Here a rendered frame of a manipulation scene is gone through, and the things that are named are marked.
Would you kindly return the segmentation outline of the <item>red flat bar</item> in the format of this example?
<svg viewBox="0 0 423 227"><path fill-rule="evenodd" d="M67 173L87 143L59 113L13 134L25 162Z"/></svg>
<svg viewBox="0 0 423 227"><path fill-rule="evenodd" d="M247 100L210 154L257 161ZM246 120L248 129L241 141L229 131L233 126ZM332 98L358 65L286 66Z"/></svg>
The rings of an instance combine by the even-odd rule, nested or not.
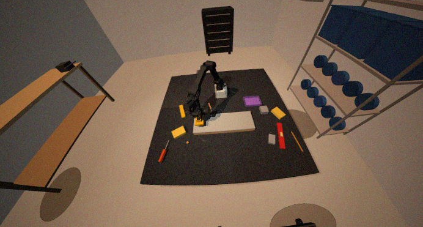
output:
<svg viewBox="0 0 423 227"><path fill-rule="evenodd" d="M277 123L277 132L278 132L278 142L279 142L279 148L280 149L285 149L285 141L284 141L284 133L282 130L282 124L281 123Z"/></svg>

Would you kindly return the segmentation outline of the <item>red-handled awl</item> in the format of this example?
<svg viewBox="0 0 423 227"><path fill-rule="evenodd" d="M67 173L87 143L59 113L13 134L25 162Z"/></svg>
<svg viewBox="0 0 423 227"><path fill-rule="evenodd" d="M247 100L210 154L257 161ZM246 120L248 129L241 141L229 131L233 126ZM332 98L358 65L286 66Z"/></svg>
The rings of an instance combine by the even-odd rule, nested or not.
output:
<svg viewBox="0 0 423 227"><path fill-rule="evenodd" d="M166 148L167 148L167 146L166 146ZM165 153L166 153L166 148L165 149L163 149L163 152L161 153L161 155L160 155L160 159L159 159L159 161L158 162L160 162L160 163L162 163L162 161L163 161L163 158L164 158L164 156L165 156Z"/></svg>

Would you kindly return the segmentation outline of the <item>purple shallow tray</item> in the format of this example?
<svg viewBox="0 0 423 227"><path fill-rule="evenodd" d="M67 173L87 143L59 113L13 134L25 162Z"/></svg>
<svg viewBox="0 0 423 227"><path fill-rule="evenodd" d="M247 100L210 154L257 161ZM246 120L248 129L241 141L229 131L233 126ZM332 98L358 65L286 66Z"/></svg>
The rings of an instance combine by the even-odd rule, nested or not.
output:
<svg viewBox="0 0 423 227"><path fill-rule="evenodd" d="M245 107L247 106L261 106L262 102L258 95L243 97Z"/></svg>

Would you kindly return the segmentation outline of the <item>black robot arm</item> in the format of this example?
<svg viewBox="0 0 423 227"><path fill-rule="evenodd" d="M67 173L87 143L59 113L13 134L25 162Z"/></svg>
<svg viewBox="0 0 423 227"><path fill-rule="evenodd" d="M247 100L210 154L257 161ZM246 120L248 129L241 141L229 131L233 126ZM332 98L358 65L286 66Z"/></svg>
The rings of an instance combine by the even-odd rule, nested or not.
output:
<svg viewBox="0 0 423 227"><path fill-rule="evenodd" d="M187 111L189 111L191 108L193 108L193 110L192 110L192 116L193 117L199 117L202 114L199 107L194 108L193 106L199 104L199 96L200 96L200 91L201 91L200 86L201 86L202 81L205 77L205 74L208 70L211 72L211 74L214 78L213 82L216 84L216 90L217 91L223 90L224 81L223 81L222 78L219 77L219 75L216 71L216 62L213 62L213 61L204 62L200 66L200 70L199 70L199 73L197 75L195 82L189 88L188 94L186 96L186 98L188 98L188 100L185 101L185 103L183 104L184 109L187 110ZM192 95L192 96L190 96L190 95Z"/></svg>

